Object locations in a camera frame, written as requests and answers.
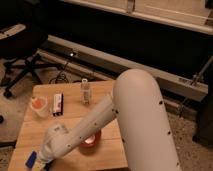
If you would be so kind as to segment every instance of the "white cup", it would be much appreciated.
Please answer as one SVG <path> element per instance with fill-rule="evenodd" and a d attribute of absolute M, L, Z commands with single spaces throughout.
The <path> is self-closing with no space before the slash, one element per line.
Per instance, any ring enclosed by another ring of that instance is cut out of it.
<path fill-rule="evenodd" d="M 34 100 L 42 100 L 43 106 L 41 108 L 35 108 L 33 107 L 32 103 Z M 49 107 L 49 103 L 48 103 L 48 99 L 47 97 L 36 97 L 34 99 L 31 99 L 30 102 L 30 108 L 40 117 L 45 118 L 47 116 L 49 116 L 50 114 L 50 107 Z"/>

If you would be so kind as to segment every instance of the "floor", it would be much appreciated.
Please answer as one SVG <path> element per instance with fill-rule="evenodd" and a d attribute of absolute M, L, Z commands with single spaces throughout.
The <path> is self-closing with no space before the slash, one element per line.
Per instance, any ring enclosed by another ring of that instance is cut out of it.
<path fill-rule="evenodd" d="M 0 61 L 0 78 L 3 76 L 2 61 Z M 55 69 L 41 70 L 39 75 L 44 83 L 57 75 Z M 66 73 L 70 82 L 78 80 L 79 77 Z M 25 77 L 12 89 L 14 97 L 5 99 L 0 88 L 0 113 L 5 117 L 5 122 L 0 125 L 0 141 L 11 141 L 18 137 L 23 121 L 26 106 L 35 85 L 30 75 Z M 196 125 L 193 121 L 179 118 L 175 114 L 168 114 L 171 124 L 177 152 L 183 171 L 213 171 L 213 149 L 208 149 L 194 143 L 191 139 L 194 135 Z M 12 149 L 0 148 L 0 171 L 6 171 Z"/>

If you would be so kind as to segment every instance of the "chair leg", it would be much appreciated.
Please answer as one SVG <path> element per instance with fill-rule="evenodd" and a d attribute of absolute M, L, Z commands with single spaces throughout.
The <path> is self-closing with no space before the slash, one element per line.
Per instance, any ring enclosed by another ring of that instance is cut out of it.
<path fill-rule="evenodd" d="M 11 69 L 12 68 L 14 68 L 14 69 L 23 69 L 23 68 L 25 68 L 25 65 L 12 65 L 10 68 Z"/>
<path fill-rule="evenodd" d="M 0 87 L 5 87 L 10 84 L 11 78 L 7 77 L 7 74 L 1 79 Z"/>
<path fill-rule="evenodd" d="M 5 62 L 3 65 L 5 67 L 5 73 L 6 74 L 11 74 L 12 71 L 11 71 L 11 66 L 13 63 L 15 63 L 18 59 L 15 59 L 13 61 L 10 61 L 10 62 Z"/>
<path fill-rule="evenodd" d="M 59 70 L 62 69 L 62 66 L 60 64 L 36 64 L 34 66 L 34 69 L 49 68 L 49 67 L 55 67 Z"/>
<path fill-rule="evenodd" d="M 41 79 L 39 78 L 39 76 L 36 74 L 36 72 L 34 70 L 30 70 L 30 73 L 31 73 L 32 77 L 36 79 L 36 82 L 38 84 L 42 84 Z"/>
<path fill-rule="evenodd" d="M 25 68 L 23 71 L 21 71 L 18 76 L 10 82 L 10 84 L 5 88 L 5 92 L 4 92 L 4 96 L 6 98 L 9 98 L 12 96 L 12 93 L 10 92 L 10 88 L 16 84 L 19 80 L 21 80 L 27 73 L 29 72 L 29 70 L 27 68 Z"/>
<path fill-rule="evenodd" d="M 36 54 L 33 59 L 30 61 L 31 64 L 35 64 L 36 61 L 40 60 L 41 59 L 41 56 Z"/>

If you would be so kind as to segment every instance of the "blue object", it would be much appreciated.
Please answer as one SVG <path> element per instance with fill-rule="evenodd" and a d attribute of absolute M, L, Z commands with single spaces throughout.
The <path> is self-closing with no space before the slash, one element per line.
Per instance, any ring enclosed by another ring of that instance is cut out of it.
<path fill-rule="evenodd" d="M 27 168 L 29 168 L 29 169 L 32 169 L 32 168 L 33 168 L 33 165 L 34 165 L 34 163 L 35 163 L 35 161 L 36 161 L 36 157 L 37 157 L 37 153 L 36 153 L 35 151 L 33 151 L 33 152 L 31 153 L 31 155 L 29 156 L 27 162 L 25 163 L 25 165 L 27 166 Z M 44 170 L 45 170 L 45 171 L 49 171 L 49 169 L 50 169 L 50 167 L 51 167 L 51 164 L 52 164 L 52 162 L 46 164 Z"/>

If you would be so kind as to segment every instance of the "wooden table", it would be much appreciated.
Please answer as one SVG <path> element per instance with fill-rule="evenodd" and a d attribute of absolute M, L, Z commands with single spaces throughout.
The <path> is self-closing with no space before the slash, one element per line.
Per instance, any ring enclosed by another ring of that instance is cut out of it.
<path fill-rule="evenodd" d="M 64 123 L 72 128 L 85 116 L 101 98 L 112 90 L 113 81 L 92 82 L 92 102 L 89 106 L 81 103 L 80 84 L 39 85 L 33 89 L 34 96 L 53 97 L 55 93 L 64 94 L 64 114 L 60 117 L 43 119 L 36 116 L 28 107 L 24 122 L 14 150 L 9 171 L 25 171 L 25 162 L 32 151 L 38 151 L 48 127 Z M 55 160 L 53 171 L 86 171 L 127 167 L 117 121 L 114 120 L 102 129 L 98 146 L 91 149 L 76 148 L 63 158 Z"/>

